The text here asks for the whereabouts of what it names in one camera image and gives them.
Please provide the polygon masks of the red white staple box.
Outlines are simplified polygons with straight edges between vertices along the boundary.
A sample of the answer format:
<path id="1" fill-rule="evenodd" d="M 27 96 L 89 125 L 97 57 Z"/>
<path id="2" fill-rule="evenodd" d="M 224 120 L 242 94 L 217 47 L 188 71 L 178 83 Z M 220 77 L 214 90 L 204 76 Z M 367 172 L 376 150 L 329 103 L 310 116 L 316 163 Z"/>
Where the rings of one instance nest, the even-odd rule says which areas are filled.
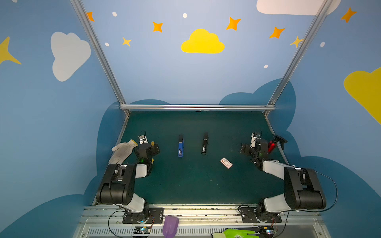
<path id="1" fill-rule="evenodd" d="M 230 169 L 230 168 L 233 166 L 233 164 L 232 164 L 230 161 L 228 161 L 225 157 L 223 157 L 223 158 L 220 160 L 220 162 L 221 162 L 227 169 Z"/>

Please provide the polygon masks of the black stapler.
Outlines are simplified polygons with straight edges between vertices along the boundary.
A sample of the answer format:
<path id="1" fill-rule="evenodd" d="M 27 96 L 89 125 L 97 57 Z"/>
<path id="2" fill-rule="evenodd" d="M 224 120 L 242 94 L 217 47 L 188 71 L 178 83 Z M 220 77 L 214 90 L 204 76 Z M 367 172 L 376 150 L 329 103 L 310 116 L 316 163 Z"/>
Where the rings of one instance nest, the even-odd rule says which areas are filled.
<path id="1" fill-rule="evenodd" d="M 203 141 L 202 141 L 202 150 L 201 150 L 202 154 L 207 153 L 207 145 L 208 145 L 208 132 L 205 132 L 203 136 Z"/>

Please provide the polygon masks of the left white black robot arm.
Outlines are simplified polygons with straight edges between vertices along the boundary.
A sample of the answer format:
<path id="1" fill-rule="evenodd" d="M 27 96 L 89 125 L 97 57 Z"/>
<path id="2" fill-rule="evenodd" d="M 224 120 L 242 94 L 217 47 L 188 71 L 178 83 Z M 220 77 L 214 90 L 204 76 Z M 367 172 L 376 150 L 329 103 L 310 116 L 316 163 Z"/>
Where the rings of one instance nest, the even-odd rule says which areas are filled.
<path id="1" fill-rule="evenodd" d="M 114 154 L 96 194 L 97 202 L 118 205 L 130 214 L 148 217 L 149 205 L 135 193 L 135 182 L 151 174 L 153 157 L 160 153 L 158 144 L 130 140 L 114 146 L 112 151 Z"/>

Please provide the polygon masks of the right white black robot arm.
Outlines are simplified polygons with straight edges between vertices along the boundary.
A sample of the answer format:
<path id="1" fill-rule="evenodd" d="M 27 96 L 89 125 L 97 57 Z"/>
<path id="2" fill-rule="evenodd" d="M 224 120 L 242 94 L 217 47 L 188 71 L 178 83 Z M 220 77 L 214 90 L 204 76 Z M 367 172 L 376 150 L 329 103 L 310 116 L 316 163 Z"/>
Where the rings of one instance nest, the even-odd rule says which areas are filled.
<path id="1" fill-rule="evenodd" d="M 291 210 L 319 212 L 326 208 L 326 198 L 316 171 L 270 160 L 268 142 L 260 138 L 252 139 L 250 144 L 242 143 L 240 153 L 249 156 L 260 171 L 283 180 L 282 194 L 259 201 L 256 208 L 257 218 Z"/>

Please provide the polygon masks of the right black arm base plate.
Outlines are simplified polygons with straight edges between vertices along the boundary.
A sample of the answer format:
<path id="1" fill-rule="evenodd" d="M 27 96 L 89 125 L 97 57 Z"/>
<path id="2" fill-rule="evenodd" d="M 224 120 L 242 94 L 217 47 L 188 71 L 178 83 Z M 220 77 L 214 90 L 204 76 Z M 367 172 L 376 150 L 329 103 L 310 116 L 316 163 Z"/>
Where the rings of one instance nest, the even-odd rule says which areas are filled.
<path id="1" fill-rule="evenodd" d="M 238 212 L 241 214 L 243 223 L 281 223 L 279 213 L 257 211 L 254 207 L 240 206 Z"/>

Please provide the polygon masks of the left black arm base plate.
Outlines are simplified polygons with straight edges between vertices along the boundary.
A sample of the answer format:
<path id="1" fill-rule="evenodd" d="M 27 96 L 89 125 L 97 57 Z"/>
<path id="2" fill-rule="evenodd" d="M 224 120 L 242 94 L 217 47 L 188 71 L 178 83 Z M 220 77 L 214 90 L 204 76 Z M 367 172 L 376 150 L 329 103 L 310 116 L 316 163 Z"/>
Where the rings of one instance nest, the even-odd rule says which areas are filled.
<path id="1" fill-rule="evenodd" d="M 123 224 L 161 224 L 164 218 L 164 208 L 150 207 L 144 208 L 142 212 L 135 213 L 126 210 L 123 217 Z"/>

